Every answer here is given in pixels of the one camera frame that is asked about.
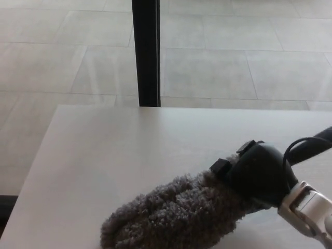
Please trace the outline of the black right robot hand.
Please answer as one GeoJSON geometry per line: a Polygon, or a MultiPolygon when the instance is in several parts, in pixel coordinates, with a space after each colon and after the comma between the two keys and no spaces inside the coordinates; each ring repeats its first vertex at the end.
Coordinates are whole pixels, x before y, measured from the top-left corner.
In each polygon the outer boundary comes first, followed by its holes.
{"type": "Polygon", "coordinates": [[[210,170],[242,197],[277,208],[298,184],[291,165],[283,165],[283,154],[263,141],[243,144],[233,159],[218,159],[210,170]]]}

